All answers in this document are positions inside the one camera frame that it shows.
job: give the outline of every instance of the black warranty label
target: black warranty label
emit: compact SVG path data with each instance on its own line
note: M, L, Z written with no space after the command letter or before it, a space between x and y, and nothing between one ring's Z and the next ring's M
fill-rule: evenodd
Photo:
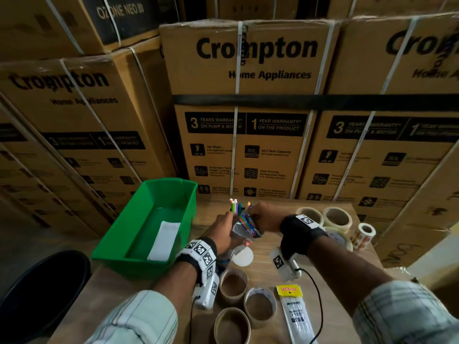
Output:
M0 123L0 142L27 141L11 123Z
M43 132L56 150L115 150L105 132ZM145 150L138 132L110 132L121 150Z
M245 113L237 115L237 133L301 137L307 114L301 113ZM185 112L189 133L232 134L233 112Z
M367 116L333 116L327 138L359 139ZM459 118L375 116L365 139L454 143L459 138Z
M177 19L174 0L107 0L122 40L158 28ZM110 14L103 0L83 0L103 44L118 42ZM62 14L65 22L77 27L71 12Z

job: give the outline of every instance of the green plastic bin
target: green plastic bin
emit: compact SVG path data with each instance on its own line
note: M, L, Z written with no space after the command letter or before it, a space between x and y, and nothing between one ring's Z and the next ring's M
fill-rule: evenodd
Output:
M119 217L94 249L91 258L101 260L127 278L156 280L175 261L188 243L196 215L197 183L180 178L144 181ZM180 222L167 262L148 261L162 221Z

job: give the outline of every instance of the white paper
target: white paper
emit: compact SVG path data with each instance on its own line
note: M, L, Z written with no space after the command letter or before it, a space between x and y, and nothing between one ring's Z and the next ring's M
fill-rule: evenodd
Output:
M152 250L148 254L147 260L164 262L169 259L172 248L174 247L175 237L179 232L180 222L171 223L163 221L159 226L158 235Z

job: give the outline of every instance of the person's right hand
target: person's right hand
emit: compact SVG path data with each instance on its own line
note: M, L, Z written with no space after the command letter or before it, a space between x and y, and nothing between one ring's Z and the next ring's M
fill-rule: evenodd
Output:
M280 231L280 224L284 218L289 214L276 206L260 202L251 209L248 209L250 217L257 226L261 234L266 231Z

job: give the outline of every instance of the tabletop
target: tabletop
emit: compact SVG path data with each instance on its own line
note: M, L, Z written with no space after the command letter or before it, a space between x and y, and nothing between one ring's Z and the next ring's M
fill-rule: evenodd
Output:
M353 225L349 234L357 228L359 219L352 205L349 203L324 203L315 201L300 200L269 200L278 207L285 209L290 213L295 213L296 209L302 206L309 206L322 212L329 206L337 206L346 210L352 217ZM193 221L190 239L198 237L206 226L213 223L218 214L225 213L229 208L228 198L213 197L212 201L198 200L197 214ZM281 238L272 233L266 233L262 239L253 242L250 248L253 250L253 262L242 269L249 277L249 287L264 287L274 291L276 285L283 284L279 278L272 261L269 259L270 251L280 245ZM370 245L364 250L356 252L365 260L382 269L382 265L376 255L373 247ZM318 338L320 344L325 343L358 343L359 338L353 328L352 319L345 312L344 308L338 302L335 295L319 275L314 267L300 265L306 269L314 278L322 298L324 311L324 327ZM317 332L320 326L320 307L317 297L317 291L310 278L303 274L294 283L298 284L303 293L303 299L306 305L307 313L311 320L314 332ZM151 282L148 280L128 281L117 273L105 267L98 268L89 282L84 287L77 300L73 303L70 310L60 323L49 340L49 344L68 343L80 344L86 341L95 331L99 323L108 315L108 313L120 304L130 295L142 289L148 289ZM193 309L192 326L192 343L214 343L213 340L213 323L218 313L226 305L221 301L219 294L214 307L209 310L200 310L196 307ZM189 340L190 330L190 312L191 298L189 304L183 307L179 314L179 328L174 343L187 343ZM288 334L287 323L283 314L282 306L278 299L278 311L273 318L270 326L263 329L253 329L251 333L251 343L288 343L290 337Z

